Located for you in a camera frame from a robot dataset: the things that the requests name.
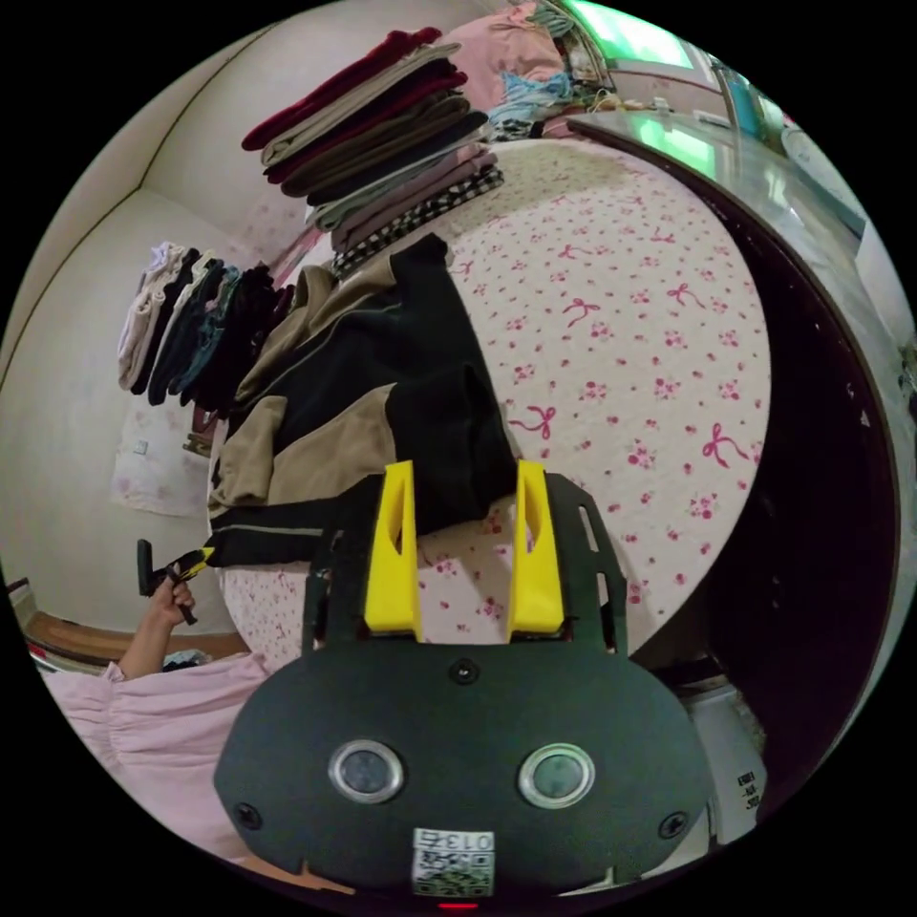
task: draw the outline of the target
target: white wall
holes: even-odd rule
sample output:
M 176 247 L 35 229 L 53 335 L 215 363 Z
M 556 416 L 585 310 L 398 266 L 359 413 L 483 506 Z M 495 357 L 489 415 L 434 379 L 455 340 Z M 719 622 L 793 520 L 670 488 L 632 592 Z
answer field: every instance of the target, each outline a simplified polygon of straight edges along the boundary
M 116 134 L 61 204 L 32 256 L 0 345 L 0 380 L 42 290 L 87 232 L 132 194 L 182 110 L 225 62 L 257 35 L 214 54 L 163 90 Z
M 699 81 L 689 82 L 652 72 L 637 73 L 630 69 L 632 66 L 633 63 L 625 61 L 621 64 L 620 70 L 611 71 L 615 89 L 622 99 L 635 99 L 645 105 L 651 105 L 657 96 L 662 96 L 669 102 L 672 110 L 680 115 L 690 115 L 697 110 L 720 117 L 729 116 L 726 101 L 719 91 L 709 89 Z
M 286 200 L 242 138 L 377 45 L 388 32 L 449 32 L 490 0 L 341 0 L 300 13 L 250 45 L 204 88 L 163 144 L 144 186 L 227 234 L 265 195 Z
M 206 539 L 204 518 L 123 509 L 109 486 L 132 397 L 117 385 L 117 339 L 150 249 L 168 239 L 225 251 L 225 235 L 140 190 L 58 271 L 26 327 L 0 390 L 0 559 L 29 577 L 39 608 L 79 624 L 132 629 L 136 543 L 165 563 Z M 215 578 L 195 580 L 195 632 L 234 630 Z

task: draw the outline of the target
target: dark red folded cloth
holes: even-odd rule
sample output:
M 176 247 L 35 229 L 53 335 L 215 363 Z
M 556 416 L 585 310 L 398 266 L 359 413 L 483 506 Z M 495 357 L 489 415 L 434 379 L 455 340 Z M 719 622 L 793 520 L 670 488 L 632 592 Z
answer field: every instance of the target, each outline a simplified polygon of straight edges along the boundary
M 444 75 L 437 75 L 437 72 L 443 73 L 444 71 L 446 71 Z M 270 184 L 282 184 L 293 173 L 298 171 L 303 163 L 325 153 L 338 143 L 357 137 L 377 124 L 400 115 L 403 111 L 433 93 L 456 89 L 467 80 L 468 77 L 465 74 L 458 73 L 456 68 L 447 60 L 431 61 L 425 67 L 421 67 L 410 76 L 406 76 L 399 83 L 396 83 L 390 90 L 370 102 L 369 105 L 364 105 L 363 108 L 342 121 L 332 131 L 310 143 L 309 146 L 304 147 L 288 160 L 283 160 L 265 169 L 268 182 Z
M 389 32 L 380 45 L 376 45 L 365 57 L 354 61 L 350 67 L 327 79 L 314 92 L 272 115 L 250 131 L 242 141 L 244 150 L 263 150 L 284 131 L 295 127 L 300 121 L 320 112 L 336 99 L 355 89 L 367 80 L 378 76 L 397 63 L 402 57 L 416 51 L 421 45 L 433 44 L 442 37 L 439 29 L 426 28 L 419 32 Z

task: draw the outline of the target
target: checkered cloth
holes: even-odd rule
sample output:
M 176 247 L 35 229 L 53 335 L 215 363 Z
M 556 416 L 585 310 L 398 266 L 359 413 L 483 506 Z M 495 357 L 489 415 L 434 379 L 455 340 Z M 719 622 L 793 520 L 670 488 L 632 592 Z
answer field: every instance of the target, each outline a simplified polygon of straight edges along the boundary
M 375 254 L 388 248 L 389 245 L 403 239 L 408 233 L 414 232 L 424 224 L 436 217 L 441 217 L 450 210 L 463 203 L 474 200 L 476 197 L 500 187 L 503 184 L 503 173 L 500 169 L 491 166 L 482 169 L 471 178 L 452 184 L 440 191 L 432 198 L 422 201 L 410 210 L 395 217 L 390 223 L 377 229 L 373 235 L 358 243 L 349 251 L 339 254 L 331 262 L 331 273 L 338 280 L 343 280 L 352 274 L 363 262 Z
M 507 143 L 509 140 L 525 140 L 532 136 L 535 127 L 534 121 L 523 121 L 515 117 L 508 117 L 504 121 L 494 123 L 494 136 L 491 143 Z

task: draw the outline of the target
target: screw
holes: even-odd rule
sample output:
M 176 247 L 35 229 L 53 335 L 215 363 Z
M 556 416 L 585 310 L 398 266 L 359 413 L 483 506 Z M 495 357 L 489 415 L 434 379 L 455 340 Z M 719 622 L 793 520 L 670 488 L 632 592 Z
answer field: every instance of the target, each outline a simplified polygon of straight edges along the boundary
M 457 685 L 471 685 L 478 680 L 480 669 L 470 659 L 460 659 L 452 664 L 449 677 Z
M 236 805 L 236 818 L 242 827 L 249 831 L 257 831 L 262 825 L 261 813 L 247 802 L 239 802 Z
M 670 841 L 677 838 L 688 824 L 688 814 L 686 812 L 672 812 L 666 819 L 663 819 L 659 825 L 659 837 L 663 841 Z

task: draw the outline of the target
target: qr code sticker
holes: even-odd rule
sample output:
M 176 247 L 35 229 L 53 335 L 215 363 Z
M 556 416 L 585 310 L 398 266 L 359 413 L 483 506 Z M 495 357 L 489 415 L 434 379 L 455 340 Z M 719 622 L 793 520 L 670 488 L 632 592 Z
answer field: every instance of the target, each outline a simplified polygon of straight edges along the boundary
M 494 893 L 491 831 L 416 828 L 411 881 L 415 895 L 488 898 Z

